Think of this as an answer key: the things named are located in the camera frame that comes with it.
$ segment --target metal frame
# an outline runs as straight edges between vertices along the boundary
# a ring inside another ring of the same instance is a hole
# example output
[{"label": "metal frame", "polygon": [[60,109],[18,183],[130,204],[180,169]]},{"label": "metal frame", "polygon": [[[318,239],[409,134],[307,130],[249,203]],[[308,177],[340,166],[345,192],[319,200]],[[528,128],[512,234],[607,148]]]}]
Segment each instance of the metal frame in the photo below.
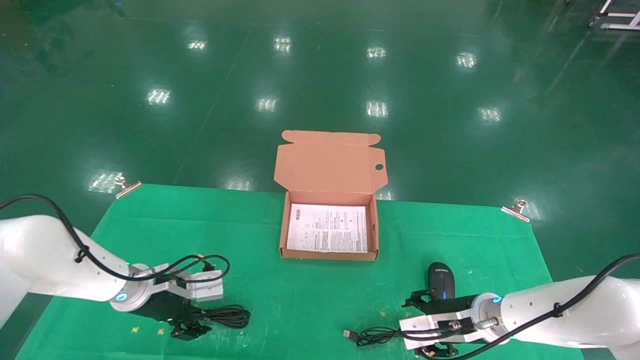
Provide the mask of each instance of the metal frame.
[{"label": "metal frame", "polygon": [[607,8],[611,4],[612,0],[607,0],[607,2],[602,6],[598,15],[591,18],[589,21],[589,27],[594,26],[601,17],[631,17],[631,22],[628,25],[623,24],[602,24],[600,25],[600,29],[617,29],[617,30],[640,30],[640,26],[638,23],[640,22],[640,12],[637,13],[608,13]]}]

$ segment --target black computer mouse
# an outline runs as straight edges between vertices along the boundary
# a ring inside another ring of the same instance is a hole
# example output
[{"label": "black computer mouse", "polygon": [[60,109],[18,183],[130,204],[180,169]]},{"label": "black computer mouse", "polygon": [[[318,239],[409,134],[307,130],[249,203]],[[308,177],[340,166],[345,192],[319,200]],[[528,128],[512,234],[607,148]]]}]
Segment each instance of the black computer mouse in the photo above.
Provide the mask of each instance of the black computer mouse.
[{"label": "black computer mouse", "polygon": [[456,283],[451,269],[443,263],[433,263],[427,270],[427,288],[433,290],[433,300],[456,297]]}]

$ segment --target instruction paper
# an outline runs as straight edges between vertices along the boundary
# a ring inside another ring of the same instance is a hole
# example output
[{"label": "instruction paper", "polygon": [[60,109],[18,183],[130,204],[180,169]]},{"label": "instruction paper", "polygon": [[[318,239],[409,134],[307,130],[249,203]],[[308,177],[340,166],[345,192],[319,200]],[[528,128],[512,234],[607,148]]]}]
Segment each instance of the instruction paper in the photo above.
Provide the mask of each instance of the instruction paper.
[{"label": "instruction paper", "polygon": [[291,204],[287,249],[367,252],[366,208]]}]

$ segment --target black cable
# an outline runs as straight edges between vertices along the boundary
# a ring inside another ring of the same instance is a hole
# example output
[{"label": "black cable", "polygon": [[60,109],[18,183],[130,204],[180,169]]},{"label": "black cable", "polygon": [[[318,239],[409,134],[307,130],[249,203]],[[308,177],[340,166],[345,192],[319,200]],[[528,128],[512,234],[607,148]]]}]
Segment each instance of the black cable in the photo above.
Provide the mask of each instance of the black cable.
[{"label": "black cable", "polygon": [[[35,193],[28,193],[28,194],[24,194],[24,195],[19,195],[19,196],[16,196],[16,197],[12,197],[11,199],[9,199],[7,201],[0,202],[0,210],[6,208],[7,206],[9,206],[11,204],[14,204],[14,203],[18,202],[18,201],[26,200],[26,199],[40,200],[40,201],[44,202],[45,204],[47,204],[51,209],[53,209],[53,211],[56,213],[56,215],[58,216],[58,218],[60,219],[60,221],[64,225],[65,229],[69,233],[69,235],[71,235],[71,238],[73,239],[74,243],[76,243],[76,245],[80,248],[80,251],[78,253],[78,257],[76,258],[76,262],[82,261],[82,259],[86,256],[89,260],[91,260],[92,263],[95,264],[95,266],[99,267],[102,271],[106,272],[107,274],[109,274],[111,276],[117,277],[119,279],[126,280],[126,281],[147,281],[147,280],[157,279],[158,277],[161,277],[161,276],[174,276],[174,275],[177,275],[177,274],[180,274],[180,273],[184,272],[188,268],[191,268],[192,266],[195,266],[195,265],[197,265],[199,263],[204,263],[206,266],[210,266],[208,264],[208,262],[207,262],[208,259],[220,259],[227,265],[227,267],[226,267],[225,271],[223,271],[222,274],[220,274],[219,276],[213,277],[211,279],[182,280],[183,282],[210,282],[210,281],[216,281],[216,280],[222,279],[225,275],[227,275],[229,273],[229,270],[231,268],[231,264],[229,263],[229,260],[227,260],[225,257],[223,257],[221,255],[208,255],[208,256],[203,256],[203,257],[197,256],[197,255],[187,255],[187,256],[183,257],[182,259],[174,262],[173,264],[167,266],[161,272],[158,272],[158,273],[155,273],[155,274],[152,274],[152,275],[135,277],[135,276],[127,276],[127,275],[119,274],[118,272],[115,272],[114,270],[108,268],[105,264],[100,262],[100,260],[98,260],[91,253],[91,250],[89,249],[89,247],[86,246],[82,242],[82,240],[80,240],[80,237],[78,236],[78,234],[74,230],[74,226],[71,224],[71,221],[66,216],[64,211],[62,211],[62,209],[60,209],[60,207],[55,202],[53,202],[51,199],[49,199],[48,197],[46,197],[44,195],[35,194]],[[169,271],[169,270],[171,270],[173,268],[177,268],[178,265],[180,265],[181,263],[185,262],[185,260],[187,260],[187,259],[197,259],[197,260],[191,262],[190,264],[186,265],[183,268],[180,268],[180,269],[178,269],[176,271],[173,271],[173,272],[170,272],[170,273],[167,274],[167,271]]]},{"label": "black cable", "polygon": [[530,322],[524,323],[521,326],[518,326],[517,328],[507,332],[505,335],[502,335],[501,337],[497,338],[496,340],[483,345],[480,348],[475,349],[474,351],[469,352],[468,354],[462,355],[462,356],[457,356],[457,357],[433,357],[433,359],[448,359],[448,360],[467,360],[470,359],[476,355],[482,354],[483,352],[491,349],[494,346],[497,346],[498,344],[502,343],[503,341],[508,340],[510,337],[518,334],[519,332],[525,331],[526,329],[532,327],[533,325],[536,325],[538,323],[541,323],[543,321],[545,321],[548,318],[552,318],[552,317],[561,317],[562,313],[564,311],[566,311],[567,309],[569,309],[570,307],[578,304],[580,301],[582,301],[584,298],[586,298],[591,292],[593,292],[593,290],[607,277],[609,276],[611,273],[614,272],[615,269],[621,267],[622,265],[629,263],[631,261],[634,260],[638,260],[640,259],[640,254],[631,254],[631,255],[627,255],[627,256],[623,256],[622,258],[617,259],[616,261],[612,262],[611,264],[607,265],[607,267],[605,267],[601,272],[598,273],[598,275],[596,275],[596,277],[593,278],[593,280],[591,280],[591,282],[585,286],[584,289],[582,289],[582,291],[580,291],[576,296],[572,297],[569,301],[565,302],[563,305],[560,305],[558,303],[555,304],[554,309],[549,311],[548,313],[544,313],[540,316],[538,316],[537,318],[531,320]]},{"label": "black cable", "polygon": [[213,310],[201,310],[202,319],[217,322],[233,329],[244,329],[249,325],[251,313],[240,305],[227,305]]},{"label": "black cable", "polygon": [[[439,335],[430,336],[426,338],[426,337],[412,336],[413,334],[439,334]],[[370,327],[368,329],[364,329],[363,331],[360,331],[359,334],[352,331],[344,332],[345,337],[355,341],[356,346],[359,346],[359,347],[365,347],[365,346],[376,345],[376,344],[384,344],[386,342],[389,342],[389,340],[393,338],[405,338],[408,340],[415,340],[415,341],[424,341],[426,339],[440,340],[440,339],[448,338],[453,334],[454,334],[454,331],[452,331],[451,328],[403,331],[401,329],[392,329],[390,327],[384,327],[384,326]]]}]

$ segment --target metal clip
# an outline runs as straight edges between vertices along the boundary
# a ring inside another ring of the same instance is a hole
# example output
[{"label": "metal clip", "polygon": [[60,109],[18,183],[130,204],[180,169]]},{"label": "metal clip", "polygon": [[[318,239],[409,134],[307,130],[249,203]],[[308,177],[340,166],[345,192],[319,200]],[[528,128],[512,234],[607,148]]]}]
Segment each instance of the metal clip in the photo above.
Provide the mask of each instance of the metal clip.
[{"label": "metal clip", "polygon": [[129,184],[124,176],[118,177],[115,182],[122,187],[122,191],[116,194],[116,199],[118,200],[142,185],[142,183],[139,181],[136,181],[133,184]]},{"label": "metal clip", "polygon": [[524,210],[524,207],[527,205],[527,202],[522,200],[522,199],[518,199],[516,200],[516,203],[510,207],[507,208],[506,206],[502,207],[502,212],[505,212],[509,215],[511,215],[512,217],[515,217],[517,219],[520,219],[524,222],[529,222],[531,221],[528,217],[524,216],[522,214],[522,211]]}]

